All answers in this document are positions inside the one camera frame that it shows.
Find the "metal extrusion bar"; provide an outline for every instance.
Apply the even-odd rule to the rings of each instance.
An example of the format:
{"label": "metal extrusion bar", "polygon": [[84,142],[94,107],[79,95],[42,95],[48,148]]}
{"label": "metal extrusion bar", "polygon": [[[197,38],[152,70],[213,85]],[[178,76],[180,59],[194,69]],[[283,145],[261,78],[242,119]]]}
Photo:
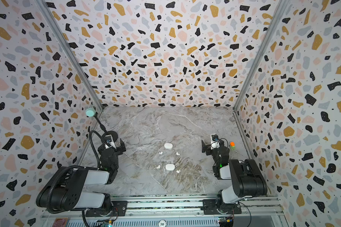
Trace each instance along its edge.
{"label": "metal extrusion bar", "polygon": [[74,53],[71,51],[69,48],[69,45],[67,41],[64,39],[62,35],[62,31],[60,30],[58,24],[56,23],[52,13],[50,12],[49,8],[47,7],[47,4],[44,0],[35,0],[37,3],[37,7],[39,11],[42,13],[44,16],[46,22],[48,23],[49,28],[52,30],[53,34],[58,40],[59,45],[63,49],[64,53],[67,55],[68,60],[71,62],[72,66],[76,70],[77,74],[79,75],[81,81],[83,82],[86,90],[90,94],[92,98],[92,102],[94,106],[96,107],[98,112],[101,112],[102,109],[104,108],[100,102],[100,99],[96,95],[94,89],[92,88],[90,82],[88,81],[85,73],[83,72],[77,58],[74,56]]}
{"label": "metal extrusion bar", "polygon": [[267,30],[267,33],[265,34],[265,38],[262,41],[260,48],[259,48],[259,50],[255,56],[255,60],[254,60],[252,66],[250,68],[250,71],[249,71],[248,75],[246,76],[246,79],[244,80],[244,86],[241,88],[238,99],[236,100],[236,103],[234,105],[234,110],[236,110],[240,107],[240,104],[243,100],[243,97],[244,97],[247,89],[249,88],[249,83],[250,83],[251,79],[254,77],[255,71],[258,68],[261,59],[263,58],[263,54],[264,54],[265,50],[269,46],[269,42],[273,38],[275,30],[277,29],[279,23],[282,20],[283,14],[284,14],[285,9],[288,6],[289,2],[290,2],[290,0],[280,0],[279,1],[278,5],[277,5],[277,9],[274,13],[273,19],[270,22],[270,26]]}

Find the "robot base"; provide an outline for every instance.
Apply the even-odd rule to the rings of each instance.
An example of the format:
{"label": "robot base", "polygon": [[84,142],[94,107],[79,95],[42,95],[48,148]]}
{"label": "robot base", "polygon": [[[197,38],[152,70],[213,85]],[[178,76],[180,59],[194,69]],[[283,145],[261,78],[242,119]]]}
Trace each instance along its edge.
{"label": "robot base", "polygon": [[228,214],[232,215],[232,210],[234,214],[241,214],[241,207],[238,204],[224,204],[222,207],[217,205],[217,199],[204,199],[202,201],[204,214]]}

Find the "patterned wall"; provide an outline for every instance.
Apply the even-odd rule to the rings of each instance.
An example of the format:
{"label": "patterned wall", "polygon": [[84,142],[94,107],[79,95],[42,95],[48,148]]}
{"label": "patterned wall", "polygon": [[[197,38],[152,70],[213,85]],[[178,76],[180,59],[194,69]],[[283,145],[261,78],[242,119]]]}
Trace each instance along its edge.
{"label": "patterned wall", "polygon": [[127,0],[48,7],[109,106],[233,106],[275,0]]}
{"label": "patterned wall", "polygon": [[0,1],[0,226],[32,226],[61,165],[80,157],[89,94],[33,1]]}
{"label": "patterned wall", "polygon": [[237,109],[290,226],[341,226],[341,0],[293,1]]}

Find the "marble floor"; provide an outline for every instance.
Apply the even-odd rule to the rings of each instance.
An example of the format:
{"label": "marble floor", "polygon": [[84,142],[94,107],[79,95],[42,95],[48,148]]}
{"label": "marble floor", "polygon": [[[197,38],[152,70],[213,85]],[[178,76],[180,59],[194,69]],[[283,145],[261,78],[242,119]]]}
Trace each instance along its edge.
{"label": "marble floor", "polygon": [[[210,134],[235,143],[230,158],[248,158],[231,107],[106,107],[100,120],[107,130],[119,134],[127,151],[119,156],[114,182],[89,186],[91,191],[111,195],[215,194],[229,187],[231,180],[216,179],[212,157],[201,152],[201,139],[209,144]],[[97,136],[93,142],[96,148],[101,144]],[[167,142],[173,144],[172,150],[164,148]],[[167,171],[168,163],[176,169]],[[81,165],[96,166],[90,146]]]}

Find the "black mounting plate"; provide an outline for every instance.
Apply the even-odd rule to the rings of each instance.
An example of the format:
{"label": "black mounting plate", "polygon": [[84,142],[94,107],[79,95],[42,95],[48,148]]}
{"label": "black mounting plate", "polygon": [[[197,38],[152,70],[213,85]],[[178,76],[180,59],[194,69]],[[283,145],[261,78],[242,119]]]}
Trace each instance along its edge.
{"label": "black mounting plate", "polygon": [[[126,212],[126,208],[127,208],[127,201],[113,201],[112,203],[114,204],[114,207],[117,208],[118,216],[119,217],[125,216],[125,212]],[[96,212],[95,208],[93,208],[93,209],[90,209],[86,212],[86,217],[102,217],[102,216]]]}
{"label": "black mounting plate", "polygon": [[237,207],[237,204],[230,204],[230,208],[224,209],[224,211],[221,213],[218,211],[216,206],[216,200],[215,199],[204,199],[202,200],[203,206],[201,210],[203,210],[204,214],[225,214],[226,211],[228,211],[227,215],[232,215],[232,209],[234,210],[234,214],[241,214],[241,207]]}

